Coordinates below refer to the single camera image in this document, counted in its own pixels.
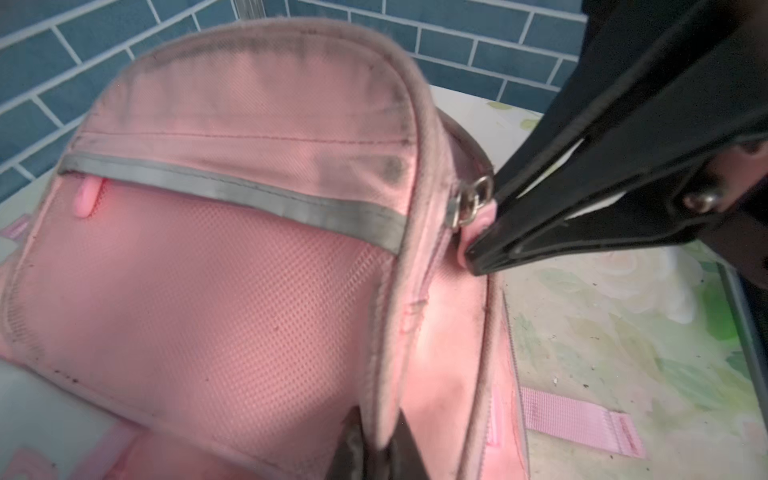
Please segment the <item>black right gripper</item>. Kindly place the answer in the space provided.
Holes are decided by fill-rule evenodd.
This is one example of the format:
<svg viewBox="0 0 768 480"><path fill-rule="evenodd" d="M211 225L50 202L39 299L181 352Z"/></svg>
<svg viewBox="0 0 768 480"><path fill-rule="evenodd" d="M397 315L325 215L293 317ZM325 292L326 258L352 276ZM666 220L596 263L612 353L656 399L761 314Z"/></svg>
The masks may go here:
<svg viewBox="0 0 768 480"><path fill-rule="evenodd" d="M479 276L698 237L765 288L767 141L729 147L696 176L653 175L757 134L766 3L595 1L591 14L602 23L588 27L576 69L496 175L502 206L468 246L467 268Z"/></svg>

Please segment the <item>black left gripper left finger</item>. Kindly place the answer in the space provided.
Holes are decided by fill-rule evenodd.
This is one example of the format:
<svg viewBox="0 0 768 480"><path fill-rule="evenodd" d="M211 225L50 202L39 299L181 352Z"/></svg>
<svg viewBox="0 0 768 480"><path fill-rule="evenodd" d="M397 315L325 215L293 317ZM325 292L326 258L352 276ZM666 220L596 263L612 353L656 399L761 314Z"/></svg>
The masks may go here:
<svg viewBox="0 0 768 480"><path fill-rule="evenodd" d="M366 441L361 414L353 407L342 424L336 450L325 480L364 480L366 478Z"/></svg>

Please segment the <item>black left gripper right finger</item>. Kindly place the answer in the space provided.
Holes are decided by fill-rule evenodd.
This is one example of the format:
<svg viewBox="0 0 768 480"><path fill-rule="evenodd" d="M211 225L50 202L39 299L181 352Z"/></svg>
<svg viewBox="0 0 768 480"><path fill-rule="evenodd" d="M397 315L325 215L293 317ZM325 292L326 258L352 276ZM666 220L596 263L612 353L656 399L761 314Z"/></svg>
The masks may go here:
<svg viewBox="0 0 768 480"><path fill-rule="evenodd" d="M403 411L387 447L387 479L429 480L424 461Z"/></svg>

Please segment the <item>pink school backpack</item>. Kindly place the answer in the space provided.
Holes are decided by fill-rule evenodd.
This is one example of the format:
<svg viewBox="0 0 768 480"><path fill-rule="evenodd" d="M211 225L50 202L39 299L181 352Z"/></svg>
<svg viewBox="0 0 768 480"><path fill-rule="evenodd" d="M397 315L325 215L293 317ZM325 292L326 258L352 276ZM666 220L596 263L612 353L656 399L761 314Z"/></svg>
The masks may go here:
<svg viewBox="0 0 768 480"><path fill-rule="evenodd" d="M1 268L5 479L324 479L403 411L430 479L525 479L536 430L645 454L631 418L520 387L466 250L492 166L395 42L240 23L101 94Z"/></svg>

